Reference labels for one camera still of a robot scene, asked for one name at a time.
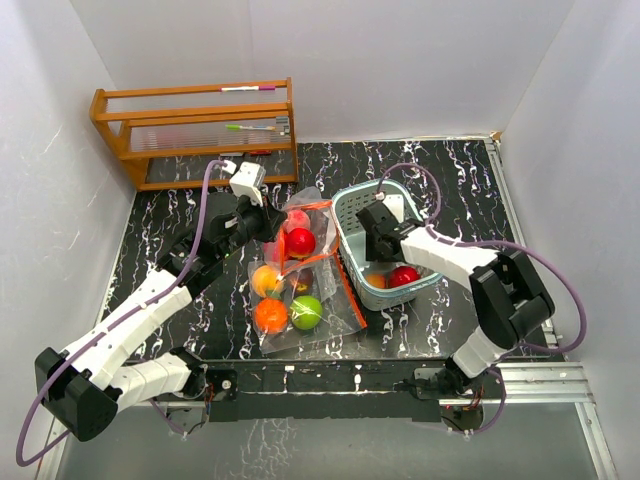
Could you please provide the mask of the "bright red apple toy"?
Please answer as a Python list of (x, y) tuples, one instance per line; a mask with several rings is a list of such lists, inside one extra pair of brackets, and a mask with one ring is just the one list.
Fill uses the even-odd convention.
[(263, 245), (263, 256), (266, 263), (279, 267), (282, 263), (282, 247), (276, 242), (269, 242)]

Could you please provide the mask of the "pink peach toy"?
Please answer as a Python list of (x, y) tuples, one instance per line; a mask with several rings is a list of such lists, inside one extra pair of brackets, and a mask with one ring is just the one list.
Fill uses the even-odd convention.
[(287, 214), (287, 219), (283, 224), (283, 228), (286, 233), (298, 228), (309, 230), (311, 228), (311, 219), (304, 210), (290, 210)]

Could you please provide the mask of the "small orange peach toy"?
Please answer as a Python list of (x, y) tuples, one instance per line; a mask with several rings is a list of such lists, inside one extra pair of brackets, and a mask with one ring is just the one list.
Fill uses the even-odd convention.
[(382, 273), (369, 273), (365, 280), (374, 288), (387, 289), (387, 277)]

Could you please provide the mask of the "light blue plastic basket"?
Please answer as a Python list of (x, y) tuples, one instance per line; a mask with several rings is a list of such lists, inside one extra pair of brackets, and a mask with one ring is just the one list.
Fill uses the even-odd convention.
[(415, 282), (391, 289), (378, 288), (368, 282), (367, 275), (381, 274), (388, 277), (395, 268), (405, 265), (402, 261), (380, 263), (366, 259), (366, 233), (356, 214), (375, 200), (377, 186), (377, 180), (370, 180), (344, 188), (332, 197), (331, 207), (340, 237), (339, 252), (346, 272), (356, 296), (365, 308), (373, 311), (412, 301), (421, 291), (442, 278), (438, 272), (415, 266), (420, 275)]

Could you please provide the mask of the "yellow lemon toy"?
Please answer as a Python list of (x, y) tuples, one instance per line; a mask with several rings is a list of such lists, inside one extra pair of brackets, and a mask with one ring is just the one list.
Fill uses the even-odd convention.
[(276, 270), (269, 265), (262, 265), (251, 275), (251, 286), (257, 295), (266, 298), (279, 296), (284, 283)]

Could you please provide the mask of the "clear zip bag orange zipper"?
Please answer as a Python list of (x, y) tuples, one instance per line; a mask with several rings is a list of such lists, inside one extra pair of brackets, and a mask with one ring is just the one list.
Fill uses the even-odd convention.
[(279, 274), (249, 264), (251, 320), (264, 355), (317, 346), (367, 327), (337, 254)]

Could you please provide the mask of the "orange persimmon toy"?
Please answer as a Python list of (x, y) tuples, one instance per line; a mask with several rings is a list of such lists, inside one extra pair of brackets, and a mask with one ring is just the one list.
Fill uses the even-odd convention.
[(279, 299), (264, 298), (254, 309), (254, 323), (264, 334), (278, 334), (288, 325), (288, 310)]

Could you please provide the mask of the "green apple toy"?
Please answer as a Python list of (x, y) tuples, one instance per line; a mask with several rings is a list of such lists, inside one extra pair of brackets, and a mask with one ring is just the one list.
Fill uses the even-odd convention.
[(298, 296), (290, 305), (292, 324), (303, 331), (314, 329), (322, 320), (323, 307), (321, 302), (310, 295)]

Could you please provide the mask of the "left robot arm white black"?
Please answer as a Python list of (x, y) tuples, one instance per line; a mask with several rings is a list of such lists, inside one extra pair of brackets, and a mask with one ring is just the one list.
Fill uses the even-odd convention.
[(125, 409), (165, 393), (200, 396), (207, 376), (179, 347), (138, 366), (125, 363), (175, 313), (222, 276), (226, 260), (251, 241), (275, 240), (286, 213), (268, 198), (215, 192), (203, 220), (175, 238), (140, 286), (97, 327), (57, 352), (35, 359), (40, 403), (77, 440), (102, 433)]

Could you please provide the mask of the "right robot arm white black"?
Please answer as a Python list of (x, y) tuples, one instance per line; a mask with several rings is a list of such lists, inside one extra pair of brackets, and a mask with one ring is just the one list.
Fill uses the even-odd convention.
[(468, 246), (437, 234), (424, 222), (397, 220), (380, 200), (356, 218), (365, 231), (369, 261), (404, 262), (443, 274), (471, 292), (478, 326), (429, 378), (413, 389), (466, 397), (501, 357), (555, 313), (555, 304), (533, 263), (517, 246), (500, 250)]

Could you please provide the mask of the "green marker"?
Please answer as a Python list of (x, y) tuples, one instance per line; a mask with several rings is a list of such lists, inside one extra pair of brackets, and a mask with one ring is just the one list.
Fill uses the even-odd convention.
[(225, 124), (225, 128), (231, 131), (267, 131), (275, 132), (277, 129), (275, 126), (267, 125), (240, 125), (240, 124)]

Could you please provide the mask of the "wooden shelf rack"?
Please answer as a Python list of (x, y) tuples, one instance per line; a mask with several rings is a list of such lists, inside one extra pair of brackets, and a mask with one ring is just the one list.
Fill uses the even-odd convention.
[[(221, 93), (221, 87), (275, 85), (275, 91)], [(275, 126), (288, 116), (290, 134), (276, 131), (231, 131), (225, 124)], [(291, 78), (210, 85), (158, 87), (95, 92), (89, 117), (108, 148), (139, 191), (191, 189), (197, 180), (150, 177), (158, 160), (197, 160), (219, 156), (239, 159), (252, 150), (286, 152), (289, 169), (267, 171), (268, 184), (296, 183), (299, 160)]]

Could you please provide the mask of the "pink white marker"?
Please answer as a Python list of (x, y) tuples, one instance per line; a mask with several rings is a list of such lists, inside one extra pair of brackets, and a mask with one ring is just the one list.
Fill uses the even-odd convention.
[(221, 93), (231, 92), (260, 92), (260, 91), (275, 91), (277, 87), (275, 85), (242, 85), (233, 87), (221, 87)]

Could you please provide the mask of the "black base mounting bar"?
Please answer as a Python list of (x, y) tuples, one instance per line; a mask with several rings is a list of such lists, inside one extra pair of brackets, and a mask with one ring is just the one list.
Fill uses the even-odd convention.
[(410, 419), (437, 422), (441, 402), (479, 388), (444, 360), (235, 360), (197, 366), (181, 396), (210, 422)]

